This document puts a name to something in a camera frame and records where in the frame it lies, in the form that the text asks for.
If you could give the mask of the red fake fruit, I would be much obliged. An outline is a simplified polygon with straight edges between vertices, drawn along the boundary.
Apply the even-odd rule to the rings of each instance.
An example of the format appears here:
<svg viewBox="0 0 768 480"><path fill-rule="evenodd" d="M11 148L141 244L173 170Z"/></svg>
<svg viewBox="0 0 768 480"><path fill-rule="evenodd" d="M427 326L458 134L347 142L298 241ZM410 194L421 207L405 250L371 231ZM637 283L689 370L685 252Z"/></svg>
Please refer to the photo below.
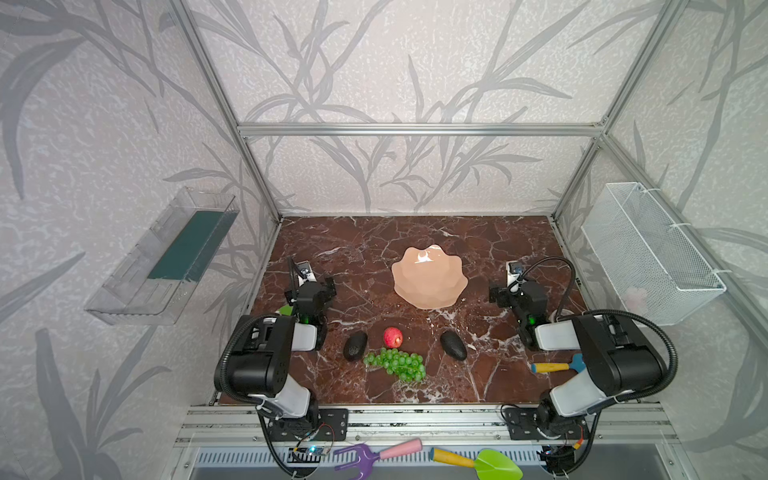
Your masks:
<svg viewBox="0 0 768 480"><path fill-rule="evenodd" d="M402 331L396 327L387 327L383 332L384 343L389 349L399 349L404 341Z"/></svg>

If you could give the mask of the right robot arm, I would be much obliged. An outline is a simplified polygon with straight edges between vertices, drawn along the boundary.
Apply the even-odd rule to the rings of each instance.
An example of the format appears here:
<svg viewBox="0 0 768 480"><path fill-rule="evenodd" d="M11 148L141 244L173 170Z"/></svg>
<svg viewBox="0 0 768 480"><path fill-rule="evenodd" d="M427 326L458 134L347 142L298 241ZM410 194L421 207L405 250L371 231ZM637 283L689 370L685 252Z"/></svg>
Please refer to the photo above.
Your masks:
<svg viewBox="0 0 768 480"><path fill-rule="evenodd" d="M512 311L526 348L581 356L573 378L544 393L535 409L508 419L546 438L572 432L587 416L609 406L653 396L677 374L679 358L670 337L632 312L599 309L551 321L547 293L534 281L492 285L489 301Z"/></svg>

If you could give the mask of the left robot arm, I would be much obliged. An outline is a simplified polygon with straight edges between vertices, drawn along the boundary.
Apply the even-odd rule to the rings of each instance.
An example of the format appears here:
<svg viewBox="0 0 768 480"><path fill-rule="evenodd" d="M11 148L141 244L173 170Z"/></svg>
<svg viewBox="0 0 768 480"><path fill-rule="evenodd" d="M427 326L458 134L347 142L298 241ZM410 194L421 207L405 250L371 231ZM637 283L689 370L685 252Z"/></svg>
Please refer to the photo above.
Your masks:
<svg viewBox="0 0 768 480"><path fill-rule="evenodd" d="M288 292L290 314L241 317L214 372L216 390L271 420L316 428L316 397L290 375L290 361L295 352L322 349L335 296L333 278L307 280Z"/></svg>

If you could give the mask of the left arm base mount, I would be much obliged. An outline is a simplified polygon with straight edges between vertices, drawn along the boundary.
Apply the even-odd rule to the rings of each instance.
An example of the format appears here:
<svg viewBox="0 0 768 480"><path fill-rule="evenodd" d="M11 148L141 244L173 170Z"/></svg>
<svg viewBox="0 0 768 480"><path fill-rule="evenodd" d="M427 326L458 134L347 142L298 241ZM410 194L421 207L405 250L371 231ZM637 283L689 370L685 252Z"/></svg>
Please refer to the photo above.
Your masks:
<svg viewBox="0 0 768 480"><path fill-rule="evenodd" d="M266 427L272 441L299 441L309 436L320 441L346 439L349 410L346 408L320 408L296 419L267 420Z"/></svg>

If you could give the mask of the dark avocado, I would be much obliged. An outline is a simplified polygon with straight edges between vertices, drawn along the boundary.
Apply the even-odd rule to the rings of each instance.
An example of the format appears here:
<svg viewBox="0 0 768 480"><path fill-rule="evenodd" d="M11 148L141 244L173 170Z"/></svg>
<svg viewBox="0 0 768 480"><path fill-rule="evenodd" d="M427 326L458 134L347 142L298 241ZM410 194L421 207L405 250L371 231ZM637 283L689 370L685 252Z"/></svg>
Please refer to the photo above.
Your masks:
<svg viewBox="0 0 768 480"><path fill-rule="evenodd" d="M444 352L451 358L460 362L467 359L467 347L456 331L444 331L440 336L440 344Z"/></svg>
<svg viewBox="0 0 768 480"><path fill-rule="evenodd" d="M343 356L349 362L359 361L364 357L368 343L368 335L357 331L350 335L343 347Z"/></svg>

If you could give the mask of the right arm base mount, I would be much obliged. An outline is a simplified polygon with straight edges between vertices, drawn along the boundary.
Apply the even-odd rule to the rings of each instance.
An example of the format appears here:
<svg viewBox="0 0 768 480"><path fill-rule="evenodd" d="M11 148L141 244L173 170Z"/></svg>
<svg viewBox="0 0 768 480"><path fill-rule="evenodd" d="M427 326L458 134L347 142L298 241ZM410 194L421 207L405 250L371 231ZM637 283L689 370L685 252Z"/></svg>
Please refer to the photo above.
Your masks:
<svg viewBox="0 0 768 480"><path fill-rule="evenodd" d="M551 423L538 419L537 407L503 404L500 415L511 440L576 441L588 431L584 416L556 417Z"/></svg>

